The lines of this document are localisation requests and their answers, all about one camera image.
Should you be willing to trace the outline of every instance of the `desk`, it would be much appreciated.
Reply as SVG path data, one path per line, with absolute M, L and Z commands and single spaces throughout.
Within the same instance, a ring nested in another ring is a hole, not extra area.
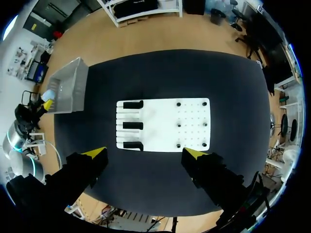
M 153 216 L 219 210 L 192 183 L 181 165 L 181 153 L 116 147 L 117 101 L 197 97 L 210 100 L 210 151 L 224 157 L 228 168 L 249 185 L 265 164 L 269 99 L 260 66 L 226 53 L 165 50 L 91 66 L 84 111 L 54 116 L 58 150 L 69 155 L 107 146 L 109 164 L 94 188 L 85 192 L 118 208 Z
M 250 4 L 248 1 L 245 1 L 242 13 L 247 15 L 247 17 L 251 17 L 253 14 L 257 13 L 257 9 L 254 7 L 254 5 Z M 275 29 L 275 31 L 279 34 L 280 38 L 282 39 L 282 41 L 283 41 L 281 44 L 282 51 L 284 52 L 284 54 L 286 56 L 286 59 L 290 65 L 290 68 L 291 68 L 291 71 L 293 74 L 291 77 L 275 84 L 275 90 L 284 92 L 284 90 L 280 87 L 285 85 L 285 84 L 288 84 L 292 81 L 296 81 L 299 84 L 301 84 L 300 74 L 296 68 L 296 64 L 295 64 L 296 60 L 291 55 L 290 48 L 289 48 L 288 42 L 286 41 L 284 32 L 282 31 L 282 29 L 279 27 L 279 25 L 272 19 L 272 17 L 266 11 L 264 11 L 263 15 L 264 15 L 265 19 L 272 25 L 272 27 Z

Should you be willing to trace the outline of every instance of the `red object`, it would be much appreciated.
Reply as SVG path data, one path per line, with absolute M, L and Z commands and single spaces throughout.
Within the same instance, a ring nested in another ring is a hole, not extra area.
M 58 31 L 53 32 L 53 36 L 55 36 L 57 39 L 61 38 L 62 35 L 63 34 L 61 32 L 58 32 Z

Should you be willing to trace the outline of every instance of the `wooden floor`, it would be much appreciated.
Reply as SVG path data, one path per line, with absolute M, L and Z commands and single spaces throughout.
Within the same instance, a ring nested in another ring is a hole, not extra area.
M 106 13 L 98 10 L 80 20 L 55 43 L 41 92 L 45 91 L 49 76 L 79 56 L 88 66 L 131 54 L 172 49 L 211 50 L 245 57 L 246 46 L 234 41 L 238 35 L 226 22 L 217 26 L 210 23 L 209 16 L 187 14 L 183 18 L 175 14 L 159 15 L 124 28 L 116 28 Z M 274 112 L 277 123 L 280 122 L 282 114 L 278 99 L 279 92 L 274 97 L 269 97 L 271 111 Z M 44 115 L 39 125 L 46 139 L 54 143 L 53 116 Z M 271 145 L 276 140 L 277 136 L 272 138 Z M 47 154 L 40 161 L 47 173 L 53 174 L 58 170 L 56 155 L 50 146 L 47 145 Z M 86 215 L 86 220 L 96 219 L 105 207 L 105 203 L 86 194 L 81 195 L 78 203 Z M 181 217 L 178 219 L 177 232 L 203 232 L 215 225 L 220 214 L 221 211 L 202 216 Z M 167 219 L 162 221 L 160 229 L 164 229 L 166 222 Z M 165 229 L 171 228 L 170 218 Z

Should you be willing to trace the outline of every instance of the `white pegboard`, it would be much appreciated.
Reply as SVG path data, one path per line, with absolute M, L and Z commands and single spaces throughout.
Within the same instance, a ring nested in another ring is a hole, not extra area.
M 199 151 L 209 149 L 208 98 L 143 100 L 141 109 L 123 109 L 124 102 L 139 101 L 117 102 L 116 142 L 119 149 L 123 149 L 123 142 L 134 141 L 141 142 L 144 151 L 153 152 L 181 152 L 183 147 Z M 143 122 L 143 130 L 123 129 L 123 122 Z

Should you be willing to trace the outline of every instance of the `gray plastic bin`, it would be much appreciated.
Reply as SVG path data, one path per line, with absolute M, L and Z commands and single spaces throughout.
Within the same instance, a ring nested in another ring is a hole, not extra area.
M 55 100 L 48 113 L 83 111 L 87 74 L 88 66 L 81 57 L 55 72 L 47 86 L 55 92 Z

